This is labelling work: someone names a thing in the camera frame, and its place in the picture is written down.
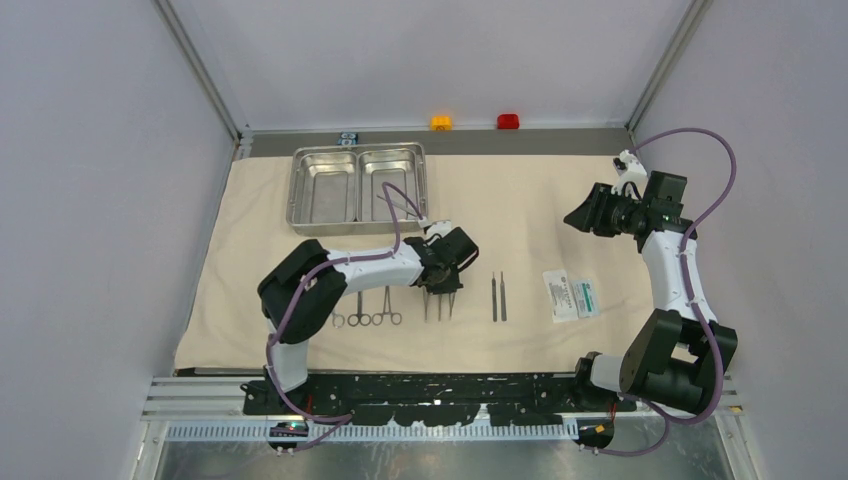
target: beige cloth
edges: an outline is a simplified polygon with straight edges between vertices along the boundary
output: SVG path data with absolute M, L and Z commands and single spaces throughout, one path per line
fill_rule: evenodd
M 268 327 L 256 287 L 305 238 L 285 221 L 291 157 L 233 164 L 177 368 L 259 368 Z M 310 341 L 309 368 L 430 372 L 569 371 L 596 350 L 623 354 L 652 310 L 647 269 L 632 238 L 598 238 L 562 223 L 596 181 L 614 182 L 609 157 L 428 156 L 430 218 L 450 219 L 480 248 L 461 281 L 453 318 L 429 322 L 419 288 L 392 287 L 394 326 L 333 328 Z M 325 248 L 391 245 L 391 235 L 321 238 Z M 601 315 L 553 323 L 542 272 L 591 278 Z M 492 322 L 492 272 L 504 272 L 508 321 Z M 383 290 L 365 292 L 366 313 Z M 356 295 L 336 311 L 355 311 Z

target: white label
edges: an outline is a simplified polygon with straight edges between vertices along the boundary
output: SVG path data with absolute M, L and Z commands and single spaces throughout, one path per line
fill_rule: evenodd
M 571 286 L 565 270 L 542 272 L 542 279 L 545 281 L 548 297 L 551 299 L 554 323 L 576 320 L 577 307 L 574 305 L 574 297 L 571 295 Z
M 580 318 L 600 315 L 598 297 L 595 295 L 595 285 L 589 279 L 577 280 L 571 284 L 574 287 L 574 300 L 577 303 L 577 315 Z

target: black mounting base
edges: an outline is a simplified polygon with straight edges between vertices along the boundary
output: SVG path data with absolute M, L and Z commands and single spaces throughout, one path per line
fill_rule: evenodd
M 245 415 L 293 413 L 266 378 L 242 385 Z M 394 420 L 401 426 L 421 421 L 426 426 L 467 425 L 486 406 L 492 426 L 557 425 L 560 413 L 592 412 L 606 422 L 617 403 L 618 412 L 636 405 L 613 392 L 596 397 L 586 409 L 576 402 L 579 388 L 573 373 L 310 373 L 289 399 L 313 415 L 353 413 L 351 424 L 380 426 Z

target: orange object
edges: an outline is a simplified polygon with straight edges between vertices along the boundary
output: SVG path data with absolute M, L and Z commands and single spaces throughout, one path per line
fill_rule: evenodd
M 430 130 L 453 130 L 450 117 L 433 117 L 430 119 Z

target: metal tray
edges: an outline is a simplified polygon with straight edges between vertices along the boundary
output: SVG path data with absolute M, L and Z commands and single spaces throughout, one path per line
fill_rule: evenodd
M 286 221 L 300 235 L 391 233 L 381 187 L 398 186 L 427 213 L 424 148 L 417 143 L 306 147 L 292 159 Z M 399 195 L 392 200 L 405 206 Z M 418 228 L 414 215 L 396 209 L 402 231 Z

